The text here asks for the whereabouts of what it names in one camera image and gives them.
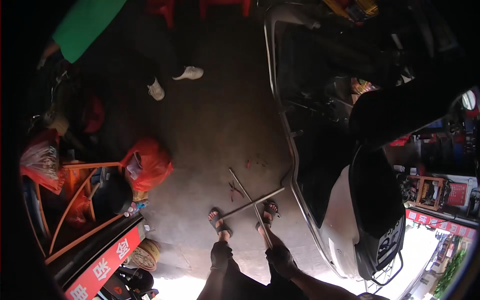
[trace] concrete floor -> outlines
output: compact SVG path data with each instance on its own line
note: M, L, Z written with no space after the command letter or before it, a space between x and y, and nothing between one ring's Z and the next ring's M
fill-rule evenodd
M230 202L228 168L257 198L279 188L291 160L270 90L263 24L242 18L239 7L209 9L206 23L196 14L182 15L181 9L176 14L188 20L176 23L179 53L204 68L203 78L163 80L166 97L156 102L132 76L111 74L107 84L113 100L106 106L103 133L118 157L141 136L157 138L170 151L174 171L149 192L150 205L142 210L152 229L147 237L162 247L154 276L206 278L216 241L209 210L217 206L227 212L248 202ZM292 192L287 188L274 200L282 218L274 220L272 229L298 266L311 275L328 272ZM229 218L230 246L243 273L268 283L256 222L253 209Z

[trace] scooter mirror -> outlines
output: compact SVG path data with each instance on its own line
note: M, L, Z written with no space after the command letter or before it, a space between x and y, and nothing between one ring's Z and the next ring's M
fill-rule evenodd
M465 109L474 110L476 103L477 99L475 97L475 94L471 90L468 90L462 95L462 105Z

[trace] hand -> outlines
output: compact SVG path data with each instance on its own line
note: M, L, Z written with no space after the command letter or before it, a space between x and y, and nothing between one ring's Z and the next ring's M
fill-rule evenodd
M276 271L286 279L292 279L300 269L293 261L292 254L285 246L274 246L273 249L265 251L267 260L273 264Z
M228 259L232 257L232 255L232 249L226 241L218 241L213 244L212 251L210 252L210 259L212 260L210 270L219 270L225 273L228 267Z

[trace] black shorts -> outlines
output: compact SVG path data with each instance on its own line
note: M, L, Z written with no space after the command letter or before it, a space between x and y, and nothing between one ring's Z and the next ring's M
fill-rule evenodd
M283 278L272 264L270 283L263 285L240 272L239 265L231 258L223 279L222 300L307 300L308 297L292 281Z

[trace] black slide sandal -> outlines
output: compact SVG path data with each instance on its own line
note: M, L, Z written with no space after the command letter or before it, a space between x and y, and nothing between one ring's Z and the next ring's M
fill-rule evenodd
M273 204L276 207L277 211L275 211L273 208L271 208L270 204ZM278 213L278 211L279 211L278 204L276 202L270 201L268 203L265 203L264 206L265 206L264 211L266 211L266 212L268 212L269 214L272 215L272 220L264 217L263 215L262 215L262 220L264 221L264 224L267 224L269 227L272 227L273 218L275 218L275 216L280 217L280 214ZM260 222L257 222L257 225L255 226L255 230L258 231L259 227L260 227Z
M218 214L216 216L214 216L212 218L212 220L210 221L210 224L212 224L212 227L215 228L216 233L218 234L219 232L221 232L223 230L226 230L228 232L228 234L230 235L230 237L232 237L233 236L233 231L230 229L230 227L228 227L225 224L225 221L223 221L222 225L220 225L218 227L215 227L215 224L218 222L218 220L222 218L222 213L220 212L220 210L218 208L214 207L210 210L210 212L208 214L210 215L212 212L218 212Z

